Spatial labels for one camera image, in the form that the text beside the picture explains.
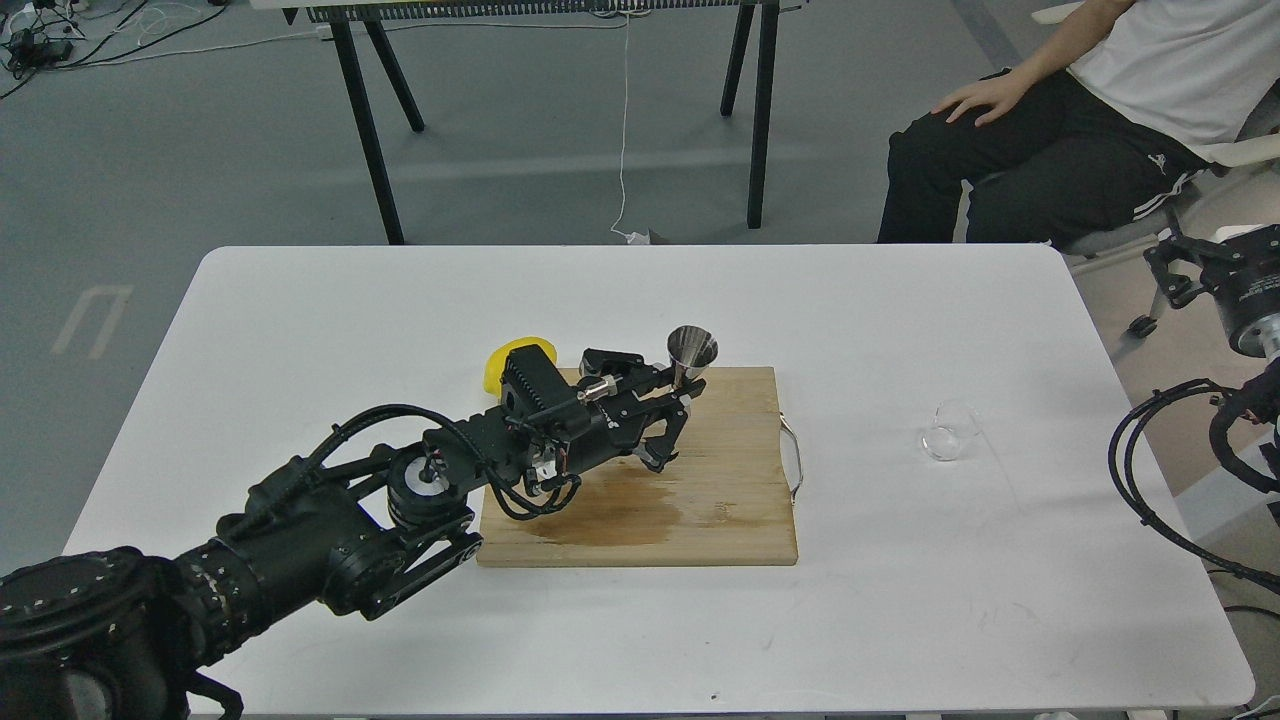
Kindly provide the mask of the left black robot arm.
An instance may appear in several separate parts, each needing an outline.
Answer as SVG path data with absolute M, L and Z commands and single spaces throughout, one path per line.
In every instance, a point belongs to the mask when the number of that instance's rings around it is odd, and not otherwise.
M 197 694 L 238 719 L 241 696 L 206 666 L 308 603 L 374 620 L 466 562 L 483 542 L 476 489 L 527 521 L 616 457 L 660 471 L 700 372 L 590 348 L 570 383 L 522 345 L 504 355 L 497 406 L 462 421 L 406 404 L 362 411 L 175 559 L 122 546 L 22 568 L 3 579 L 3 716 L 184 719 Z

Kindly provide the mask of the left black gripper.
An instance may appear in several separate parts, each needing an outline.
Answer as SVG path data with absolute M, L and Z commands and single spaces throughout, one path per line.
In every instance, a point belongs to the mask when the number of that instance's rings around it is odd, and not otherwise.
M 498 352 L 500 434 L 512 448 L 498 464 L 504 501 L 568 501 L 581 475 L 634 455 L 654 473 L 678 456 L 677 439 L 701 380 L 680 364 L 586 348 L 567 380 L 547 346 Z

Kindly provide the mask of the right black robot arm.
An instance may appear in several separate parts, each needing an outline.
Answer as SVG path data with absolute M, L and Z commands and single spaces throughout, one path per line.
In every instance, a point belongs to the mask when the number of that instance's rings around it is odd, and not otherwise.
M 1148 425 L 1169 409 L 1207 401 L 1199 446 L 1212 459 L 1215 479 L 1234 480 L 1238 492 L 1251 489 L 1277 498 L 1277 224 L 1229 225 L 1207 240 L 1164 231 L 1143 259 L 1158 299 L 1171 309 L 1210 299 L 1226 346 L 1263 365 L 1235 386 L 1196 378 L 1149 392 L 1111 432 L 1106 448 L 1110 482 L 1139 524 L 1207 569 L 1276 594 L 1277 571 L 1215 553 L 1194 537 L 1190 518 L 1166 519 L 1156 509 L 1153 497 L 1138 483 L 1137 448 Z

